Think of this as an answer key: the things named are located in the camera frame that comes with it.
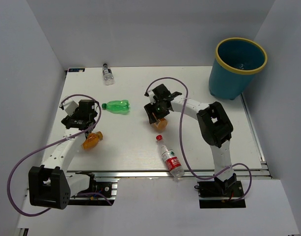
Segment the blue label sticker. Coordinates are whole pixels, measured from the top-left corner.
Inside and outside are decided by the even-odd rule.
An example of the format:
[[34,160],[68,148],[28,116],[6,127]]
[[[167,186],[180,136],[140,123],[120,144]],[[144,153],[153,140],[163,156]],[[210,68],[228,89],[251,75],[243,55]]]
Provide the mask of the blue label sticker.
[[85,68],[69,68],[68,73],[78,73],[78,72],[84,72]]

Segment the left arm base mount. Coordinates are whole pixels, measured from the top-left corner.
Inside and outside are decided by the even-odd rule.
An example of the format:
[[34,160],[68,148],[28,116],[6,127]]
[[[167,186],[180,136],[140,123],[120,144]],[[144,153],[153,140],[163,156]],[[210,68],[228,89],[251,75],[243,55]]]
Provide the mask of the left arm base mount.
[[70,197],[69,206],[112,206],[117,192],[118,179],[98,177],[91,172],[75,172],[69,177],[89,177],[86,189]]

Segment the green plastic bottle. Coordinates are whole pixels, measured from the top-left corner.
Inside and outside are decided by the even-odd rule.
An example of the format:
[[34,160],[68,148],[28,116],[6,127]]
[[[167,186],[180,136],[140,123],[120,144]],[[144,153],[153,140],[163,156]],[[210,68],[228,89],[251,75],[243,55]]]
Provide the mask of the green plastic bottle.
[[114,114],[128,114],[130,112],[130,103],[128,100],[114,100],[101,105],[103,110]]

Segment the clear bottle with black label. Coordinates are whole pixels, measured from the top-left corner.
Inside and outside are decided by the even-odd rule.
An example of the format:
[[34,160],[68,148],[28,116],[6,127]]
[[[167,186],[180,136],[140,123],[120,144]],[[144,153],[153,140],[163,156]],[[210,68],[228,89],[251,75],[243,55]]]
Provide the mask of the clear bottle with black label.
[[103,73],[103,79],[104,79],[105,85],[114,84],[113,73],[112,73],[110,67],[106,63],[103,64],[102,73]]

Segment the teal bin with yellow rim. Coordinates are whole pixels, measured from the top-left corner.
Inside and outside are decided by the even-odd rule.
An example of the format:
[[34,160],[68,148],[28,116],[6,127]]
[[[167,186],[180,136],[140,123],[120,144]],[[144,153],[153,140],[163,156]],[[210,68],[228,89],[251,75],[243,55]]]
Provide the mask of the teal bin with yellow rim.
[[[246,62],[249,70],[234,68]],[[247,88],[268,62],[266,51],[258,43],[241,37],[222,40],[215,49],[215,60],[209,77],[209,91],[220,99],[234,100]]]

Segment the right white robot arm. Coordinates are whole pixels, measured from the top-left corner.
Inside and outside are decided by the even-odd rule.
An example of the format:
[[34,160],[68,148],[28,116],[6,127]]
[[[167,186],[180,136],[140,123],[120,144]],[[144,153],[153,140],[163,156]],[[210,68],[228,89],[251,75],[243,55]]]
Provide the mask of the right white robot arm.
[[154,124],[170,112],[179,112],[198,121],[203,140],[210,146],[214,161],[215,191],[228,195],[236,182],[230,156],[233,125],[219,102],[205,104],[180,92],[171,93],[164,84],[147,89],[145,96],[150,103],[144,106],[149,123]]

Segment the red label water bottle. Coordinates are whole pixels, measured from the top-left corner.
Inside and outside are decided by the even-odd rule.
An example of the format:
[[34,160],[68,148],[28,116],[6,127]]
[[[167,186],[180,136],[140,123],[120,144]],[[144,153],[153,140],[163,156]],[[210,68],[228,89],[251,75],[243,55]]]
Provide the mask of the red label water bottle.
[[174,178],[180,178],[184,175],[184,169],[172,149],[169,149],[164,142],[162,135],[156,137],[158,148],[163,162]]

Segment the orange juice bottle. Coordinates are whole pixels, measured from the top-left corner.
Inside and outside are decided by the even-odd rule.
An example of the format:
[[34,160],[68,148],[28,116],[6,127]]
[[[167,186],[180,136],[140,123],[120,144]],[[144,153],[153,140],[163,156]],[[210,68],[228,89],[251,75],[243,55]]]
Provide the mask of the orange juice bottle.
[[167,124],[168,121],[165,118],[161,118],[161,119],[157,119],[155,123],[151,124],[151,126],[155,128],[157,131],[164,131]]
[[101,140],[103,139],[103,134],[101,131],[96,133],[90,133],[84,143],[82,144],[82,148],[84,150],[89,150],[94,148]]

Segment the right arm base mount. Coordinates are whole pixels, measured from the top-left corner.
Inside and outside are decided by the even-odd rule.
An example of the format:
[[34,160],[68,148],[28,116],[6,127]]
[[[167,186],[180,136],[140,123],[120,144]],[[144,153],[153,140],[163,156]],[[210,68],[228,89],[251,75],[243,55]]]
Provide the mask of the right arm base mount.
[[201,209],[246,208],[242,183],[236,174],[225,181],[200,181],[194,189],[198,191]]

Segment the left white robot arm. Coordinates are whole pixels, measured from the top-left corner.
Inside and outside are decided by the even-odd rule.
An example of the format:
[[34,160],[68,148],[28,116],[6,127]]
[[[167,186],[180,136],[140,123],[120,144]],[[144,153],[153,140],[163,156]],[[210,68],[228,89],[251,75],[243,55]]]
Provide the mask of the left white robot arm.
[[72,196],[80,192],[92,196],[97,190],[93,175],[67,173],[72,159],[94,128],[95,103],[67,99],[61,107],[67,113],[61,121],[65,126],[63,142],[39,167],[32,167],[28,173],[29,201],[33,206],[64,209]]

